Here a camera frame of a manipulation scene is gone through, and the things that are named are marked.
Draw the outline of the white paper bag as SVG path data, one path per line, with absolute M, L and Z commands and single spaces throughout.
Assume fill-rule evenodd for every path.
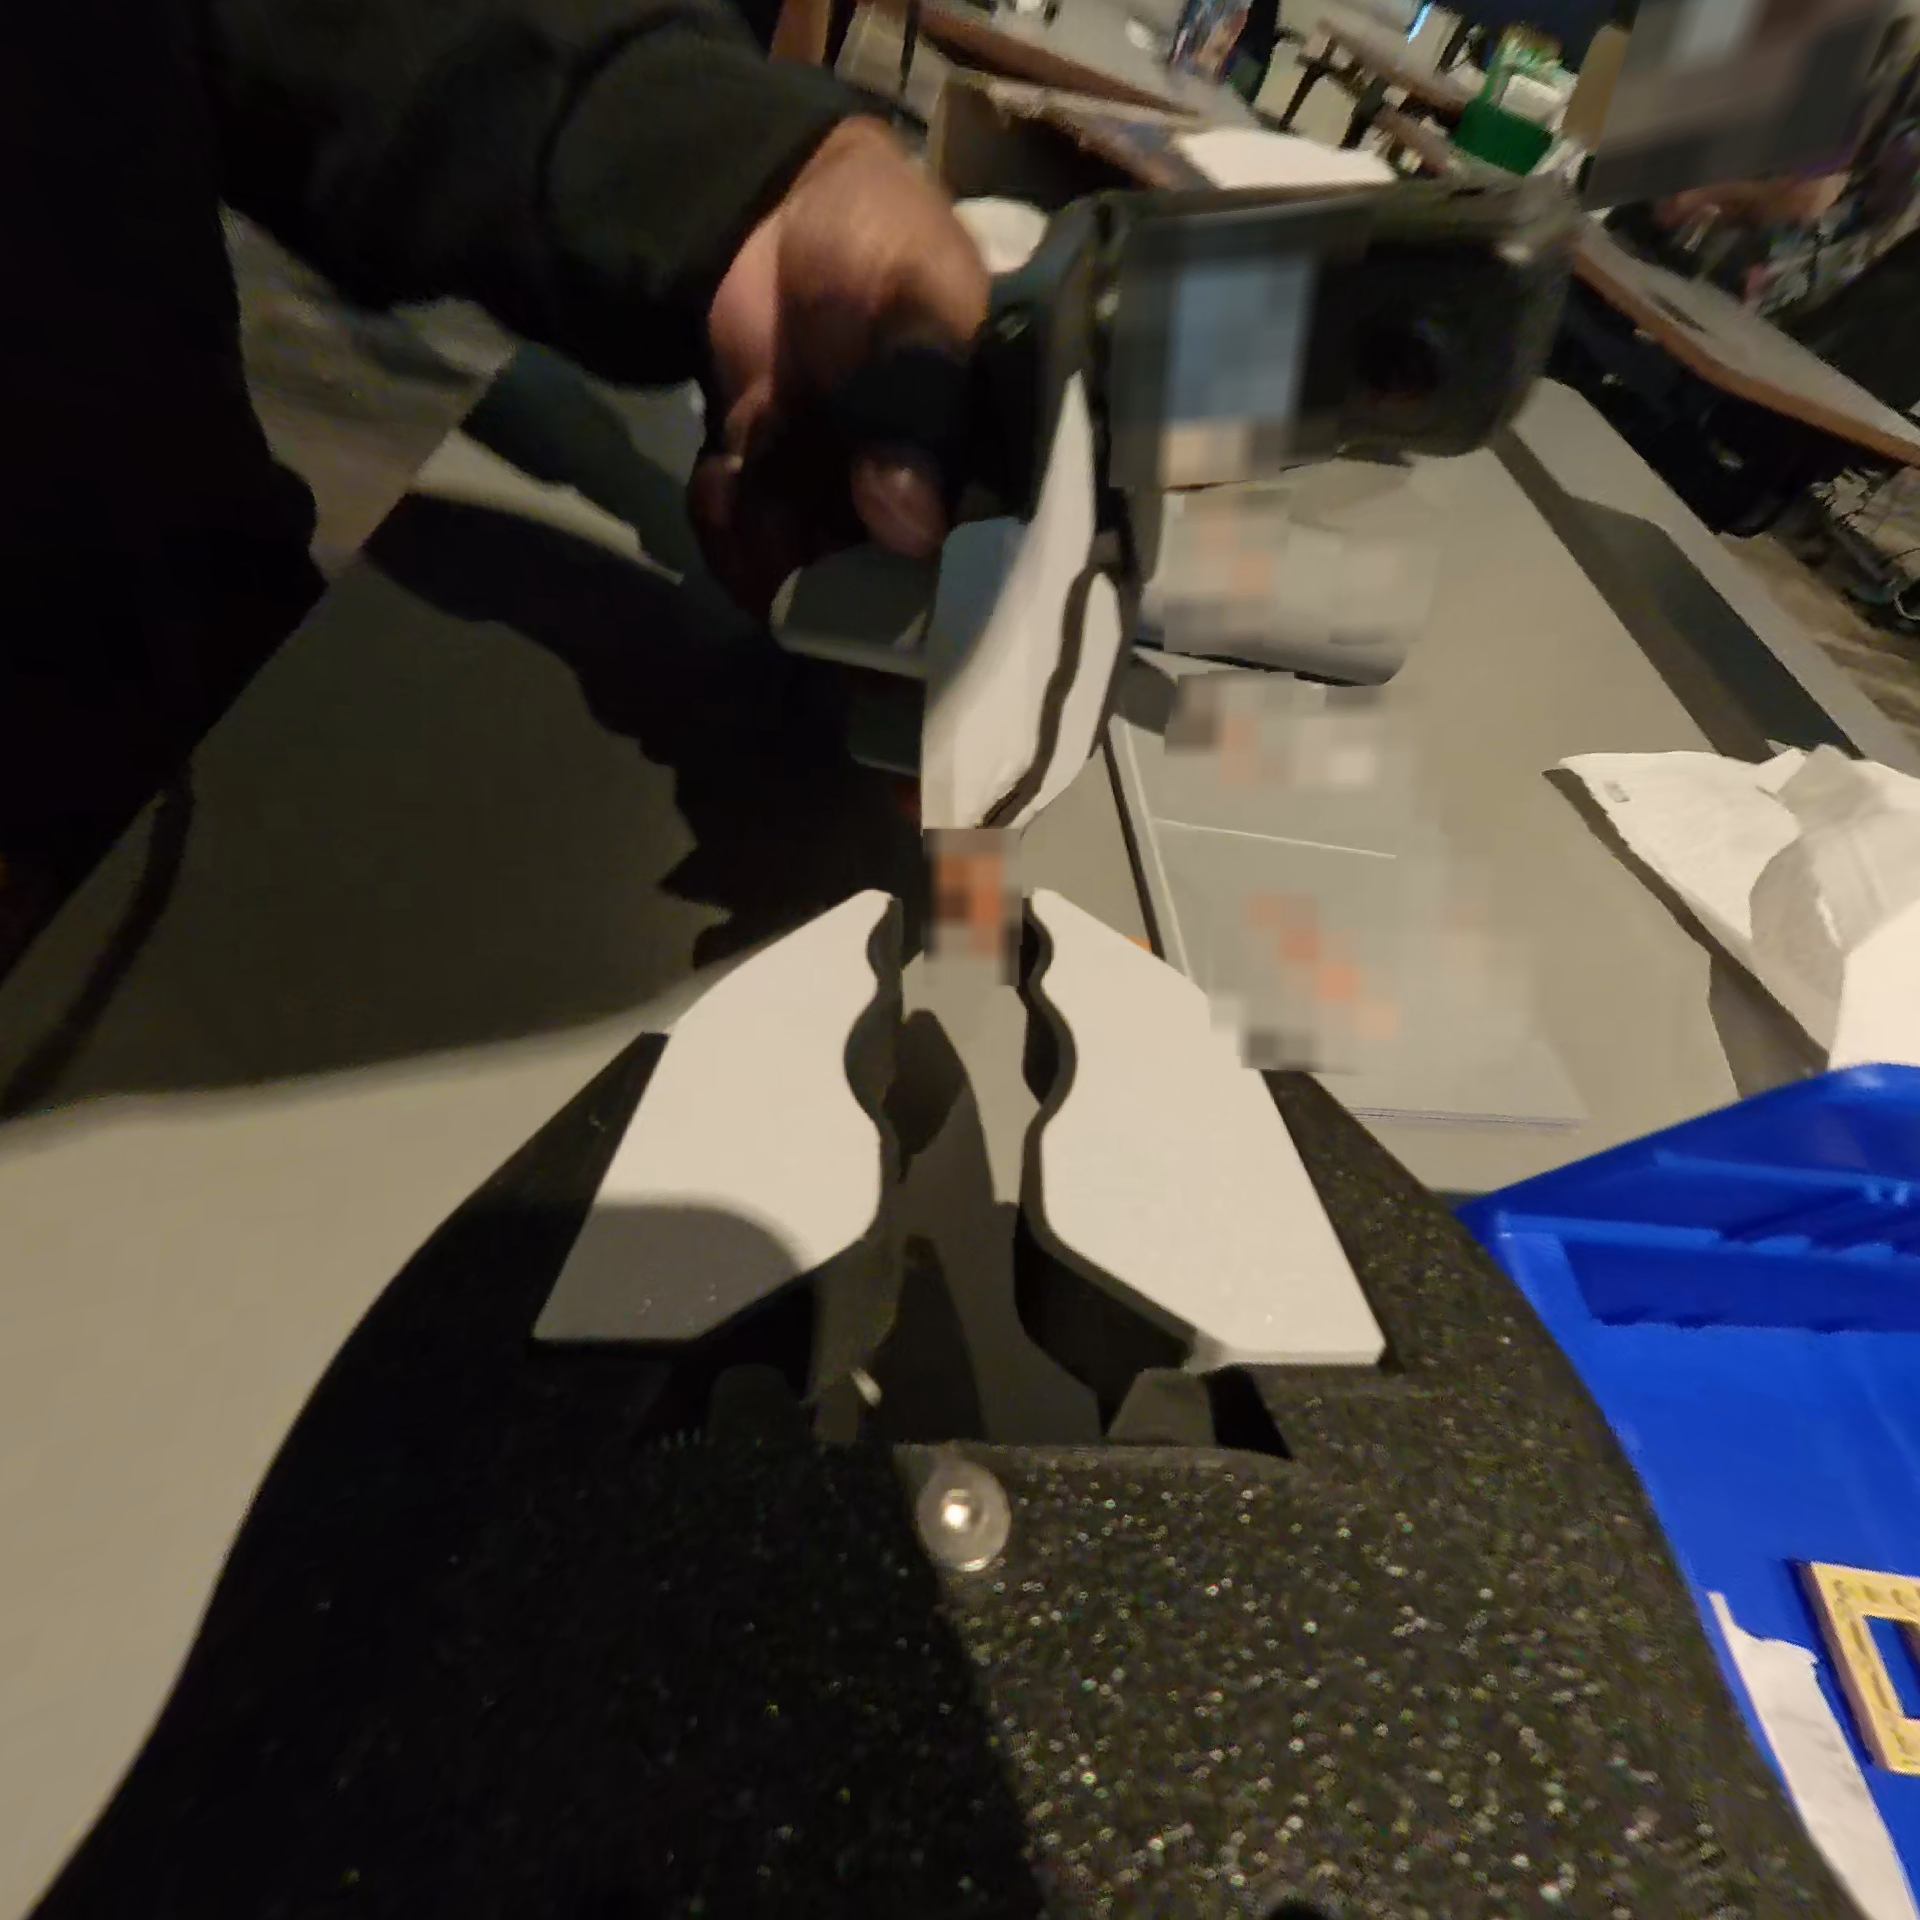
M 1593 752 L 1550 776 L 1708 951 L 1735 1092 L 1917 1067 L 1912 775 L 1816 747 Z

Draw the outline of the person's left hand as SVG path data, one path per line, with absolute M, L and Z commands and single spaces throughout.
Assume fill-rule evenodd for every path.
M 748 617 L 848 547 L 940 553 L 941 469 L 911 444 L 850 442 L 828 410 L 900 349 L 958 355 L 987 308 L 973 238 L 900 139 L 869 117 L 830 132 L 707 310 L 705 441 L 686 511 L 707 573 Z

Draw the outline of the white paper slip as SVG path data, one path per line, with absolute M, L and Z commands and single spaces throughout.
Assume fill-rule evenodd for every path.
M 1750 1635 L 1708 1592 L 1718 1635 L 1802 1826 L 1858 1917 L 1915 1917 L 1908 1875 L 1805 1646 Z

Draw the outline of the wooden table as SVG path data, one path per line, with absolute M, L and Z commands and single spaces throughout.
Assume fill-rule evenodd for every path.
M 1573 255 L 1580 284 L 1711 388 L 1797 423 L 1864 456 L 1917 467 L 1917 424 L 1813 351 L 1710 282 L 1625 253 L 1585 219 Z

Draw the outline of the blue storage bin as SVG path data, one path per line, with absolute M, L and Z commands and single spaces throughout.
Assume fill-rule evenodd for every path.
M 1460 1217 L 1639 1477 L 1782 1784 L 1710 1592 L 1748 1635 L 1811 1650 L 1915 1906 L 1915 1779 L 1865 1752 L 1797 1568 L 1917 1575 L 1917 1071 L 1829 1071 Z M 1874 1636 L 1915 1715 L 1915 1656 Z

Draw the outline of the grey instruction booklet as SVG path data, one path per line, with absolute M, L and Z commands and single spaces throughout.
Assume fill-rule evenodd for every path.
M 1243 1064 L 1364 1120 L 1585 1118 L 1452 791 L 1437 475 L 1326 463 L 1167 493 L 1109 724 L 1158 953 Z

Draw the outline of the green box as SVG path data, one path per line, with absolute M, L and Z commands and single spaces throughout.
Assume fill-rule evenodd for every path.
M 1492 71 L 1460 110 L 1452 144 L 1479 164 L 1526 179 L 1550 152 L 1561 109 L 1558 87 L 1540 72 Z

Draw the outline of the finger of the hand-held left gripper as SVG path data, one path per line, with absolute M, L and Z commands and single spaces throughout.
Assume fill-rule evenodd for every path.
M 1078 575 L 1062 604 L 1037 700 L 1031 759 L 1002 796 L 1002 828 L 1021 830 L 1056 804 L 1099 747 L 1125 664 L 1125 613 L 1109 575 Z
M 1112 532 L 1099 525 L 1087 379 L 1070 375 L 1029 517 L 966 522 L 940 555 L 921 654 L 926 830 L 1004 830 L 1002 799 L 1031 763 L 1060 613 L 1080 575 L 1112 575 Z

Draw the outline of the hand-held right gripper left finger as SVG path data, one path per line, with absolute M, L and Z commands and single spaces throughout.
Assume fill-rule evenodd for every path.
M 859 890 L 683 1011 L 533 1320 L 540 1351 L 659 1364 L 677 1391 L 755 1367 L 816 1432 L 861 1427 L 905 1254 L 901 939 L 900 900 Z

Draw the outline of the person's left forearm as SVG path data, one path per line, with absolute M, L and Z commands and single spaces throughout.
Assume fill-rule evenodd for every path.
M 732 5 L 187 5 L 220 199 L 359 308 L 460 300 L 589 375 L 707 373 L 735 255 L 861 110 Z

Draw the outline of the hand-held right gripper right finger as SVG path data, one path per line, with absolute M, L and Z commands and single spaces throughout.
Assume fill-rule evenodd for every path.
M 1074 1375 L 1374 1368 L 1374 1309 L 1204 993 L 1052 889 L 1021 963 L 1031 1338 Z

